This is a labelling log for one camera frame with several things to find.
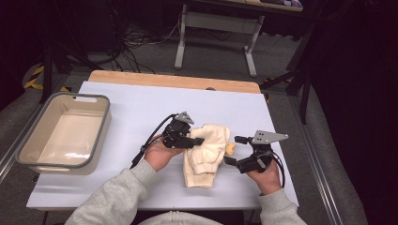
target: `white tabletop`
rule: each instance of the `white tabletop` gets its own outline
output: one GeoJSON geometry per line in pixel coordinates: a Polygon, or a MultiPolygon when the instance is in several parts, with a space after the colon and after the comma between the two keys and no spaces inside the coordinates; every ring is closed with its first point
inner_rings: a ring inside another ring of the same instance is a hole
{"type": "MultiPolygon", "coordinates": [[[[140,146],[158,124],[172,113],[187,112],[192,128],[220,124],[235,136],[252,137],[257,129],[275,132],[262,94],[194,90],[85,82],[80,93],[100,94],[111,100],[112,121],[95,171],[89,175],[41,174],[27,207],[43,210],[71,209],[83,203],[101,184],[129,168],[140,146]]],[[[272,149],[281,157],[286,175],[285,192],[299,205],[290,173],[278,142],[272,149]]],[[[253,152],[237,143],[237,159],[253,152]]],[[[141,210],[253,209],[259,208],[257,185],[235,167],[221,164],[212,188],[185,187],[182,154],[160,171],[160,179],[140,202],[141,210]]]]}

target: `beige tray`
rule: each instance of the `beige tray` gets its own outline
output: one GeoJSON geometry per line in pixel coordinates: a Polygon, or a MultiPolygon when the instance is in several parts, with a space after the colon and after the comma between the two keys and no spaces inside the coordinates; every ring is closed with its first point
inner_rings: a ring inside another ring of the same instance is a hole
{"type": "Polygon", "coordinates": [[[92,173],[111,117],[105,96],[54,94],[16,159],[38,173],[92,173]]]}

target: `gray sweatshirt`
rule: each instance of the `gray sweatshirt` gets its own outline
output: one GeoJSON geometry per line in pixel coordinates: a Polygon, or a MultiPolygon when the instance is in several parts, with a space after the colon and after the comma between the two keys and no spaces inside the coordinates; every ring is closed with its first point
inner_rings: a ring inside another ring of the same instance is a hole
{"type": "MultiPolygon", "coordinates": [[[[157,180],[157,173],[146,160],[122,173],[97,189],[67,221],[70,224],[131,224],[137,205],[147,196],[149,187],[157,180]]],[[[260,196],[262,224],[305,224],[297,214],[283,189],[260,196]]],[[[143,221],[141,224],[220,224],[213,220],[182,212],[169,212],[143,221]]]]}

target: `cloth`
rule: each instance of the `cloth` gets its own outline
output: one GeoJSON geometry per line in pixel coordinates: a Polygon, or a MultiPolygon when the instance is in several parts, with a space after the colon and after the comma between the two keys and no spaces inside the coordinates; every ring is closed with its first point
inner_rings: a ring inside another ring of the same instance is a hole
{"type": "MultiPolygon", "coordinates": [[[[157,173],[144,159],[133,169],[125,169],[120,175],[99,187],[67,221],[74,224],[129,225],[137,214],[137,205],[149,193],[149,187],[157,180],[157,173]]],[[[259,197],[263,211],[262,224],[305,224],[297,215],[297,207],[281,189],[259,197]]],[[[213,220],[188,213],[170,212],[143,221],[141,224],[165,225],[215,225],[213,220]]]]}
{"type": "Polygon", "coordinates": [[[190,138],[205,139],[184,152],[184,178],[187,188],[211,188],[228,145],[230,130],[222,125],[192,128],[190,138]]]}

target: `hand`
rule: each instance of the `hand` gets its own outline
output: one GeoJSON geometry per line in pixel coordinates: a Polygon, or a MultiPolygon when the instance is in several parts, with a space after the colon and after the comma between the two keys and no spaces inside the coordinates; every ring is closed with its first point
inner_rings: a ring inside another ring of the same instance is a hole
{"type": "Polygon", "coordinates": [[[251,171],[246,174],[257,183],[258,188],[264,195],[271,194],[282,188],[279,180],[278,165],[274,160],[271,161],[264,172],[251,171]]]}
{"type": "Polygon", "coordinates": [[[186,149],[184,148],[167,148],[164,146],[163,142],[157,142],[155,144],[151,144],[148,149],[146,149],[144,159],[156,172],[158,172],[169,163],[172,157],[184,152],[185,150],[186,149]]]}

